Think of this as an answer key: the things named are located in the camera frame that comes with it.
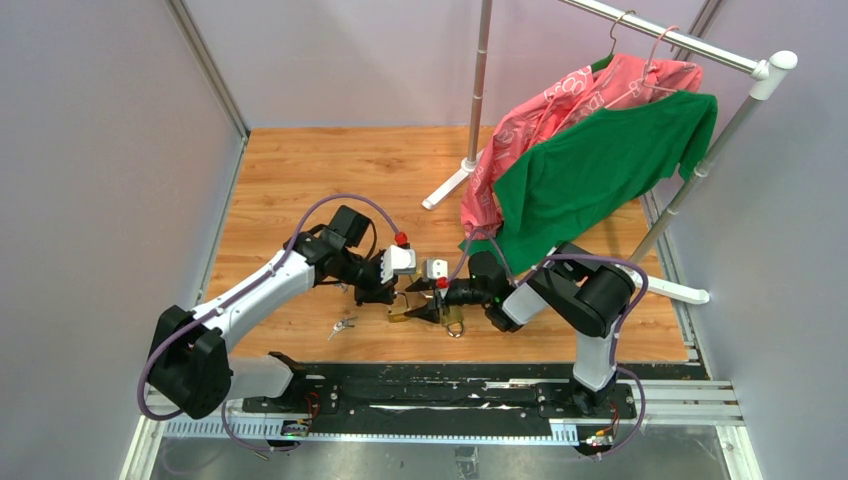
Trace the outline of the large brass padlock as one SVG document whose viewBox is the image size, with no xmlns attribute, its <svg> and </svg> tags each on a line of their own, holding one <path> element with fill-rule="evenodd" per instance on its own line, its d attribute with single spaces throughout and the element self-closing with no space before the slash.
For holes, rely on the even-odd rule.
<svg viewBox="0 0 848 480">
<path fill-rule="evenodd" d="M 465 334 L 464 315 L 461 310 L 452 310 L 444 314 L 440 323 L 451 338 L 458 339 Z"/>
</svg>

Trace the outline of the small brass padlock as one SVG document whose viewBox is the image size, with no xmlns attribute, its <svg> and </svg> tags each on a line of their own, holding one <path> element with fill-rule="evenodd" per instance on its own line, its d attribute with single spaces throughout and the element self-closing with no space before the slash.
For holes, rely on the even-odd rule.
<svg viewBox="0 0 848 480">
<path fill-rule="evenodd" d="M 396 292 L 392 304 L 387 307 L 387 319 L 390 323 L 402 323 L 410 320 L 407 312 L 410 310 L 410 302 L 405 292 Z"/>
</svg>

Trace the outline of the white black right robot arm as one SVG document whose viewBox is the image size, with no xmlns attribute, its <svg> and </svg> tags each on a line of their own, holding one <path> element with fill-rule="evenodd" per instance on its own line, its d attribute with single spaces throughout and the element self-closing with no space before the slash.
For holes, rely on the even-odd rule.
<svg viewBox="0 0 848 480">
<path fill-rule="evenodd" d="M 550 309 L 576 333 L 569 403 L 589 418 L 607 409 L 618 376 L 621 325 L 645 295 L 646 275 L 572 243 L 561 244 L 521 279 L 492 251 L 471 255 L 467 267 L 467 277 L 448 278 L 427 262 L 406 290 L 430 295 L 422 305 L 407 308 L 405 317 L 440 323 L 463 306 L 479 305 L 498 330 L 511 333 Z"/>
</svg>

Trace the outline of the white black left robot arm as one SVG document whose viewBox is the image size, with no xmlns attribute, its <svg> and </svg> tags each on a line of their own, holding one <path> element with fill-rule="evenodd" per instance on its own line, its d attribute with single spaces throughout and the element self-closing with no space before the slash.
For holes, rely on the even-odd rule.
<svg viewBox="0 0 848 480">
<path fill-rule="evenodd" d="M 282 250 L 225 293 L 189 309 L 166 309 L 140 375 L 142 413 L 164 418 L 147 406 L 147 386 L 192 419 L 203 419 L 231 400 L 253 397 L 268 397 L 283 413 L 298 411 L 307 389 L 295 379 L 296 362 L 278 353 L 248 359 L 230 354 L 283 304 L 317 286 L 348 285 L 358 305 L 392 304 L 399 276 L 416 270 L 416 253 L 402 231 L 385 249 L 355 253 L 372 225 L 367 216 L 342 205 L 329 223 L 298 227 Z"/>
</svg>

